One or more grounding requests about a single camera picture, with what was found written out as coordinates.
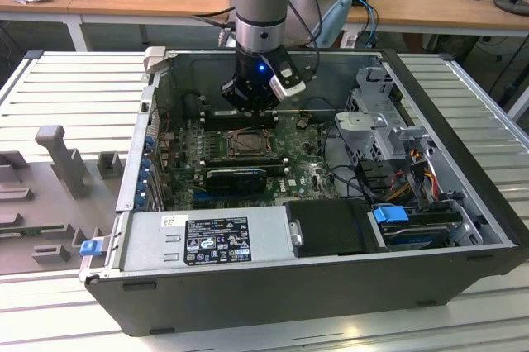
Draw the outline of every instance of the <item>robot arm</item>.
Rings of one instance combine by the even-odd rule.
[[[236,71],[222,96],[240,111],[259,115],[312,79],[283,46],[287,11],[288,0],[236,0]]]

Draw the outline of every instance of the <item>sticker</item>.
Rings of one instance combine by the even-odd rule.
[[[184,226],[187,220],[187,214],[174,214],[172,216],[162,216],[161,226]]]
[[[175,221],[181,225],[181,219],[175,219]],[[251,261],[248,218],[185,221],[183,261],[187,265]]]

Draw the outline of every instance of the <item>metal bracket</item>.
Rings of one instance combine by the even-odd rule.
[[[167,59],[169,54],[165,50],[165,46],[151,46],[147,48],[143,55],[143,66],[147,74],[154,74],[167,67]]]

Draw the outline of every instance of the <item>table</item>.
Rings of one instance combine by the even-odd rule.
[[[369,0],[379,11],[379,31],[476,36],[526,36],[529,22],[497,9],[492,0]],[[202,25],[190,16],[215,12],[229,0],[51,0],[22,6],[0,0],[0,19],[58,21],[76,50],[90,50],[83,24]],[[346,30],[358,31],[365,10],[351,9]]]

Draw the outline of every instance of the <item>table leg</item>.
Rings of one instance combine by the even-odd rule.
[[[76,51],[92,51],[92,46],[84,31],[83,21],[80,15],[64,15],[63,23],[68,27],[69,36],[72,38]]]
[[[516,100],[511,109],[507,113],[513,121],[517,121],[529,108],[529,86],[524,93]]]
[[[360,32],[359,25],[346,24],[344,26],[344,34],[341,37],[341,48],[354,48],[356,44],[356,38]]]
[[[141,44],[145,46],[149,46],[149,35],[147,34],[147,27],[145,24],[138,25],[140,27],[140,37],[141,37]]]

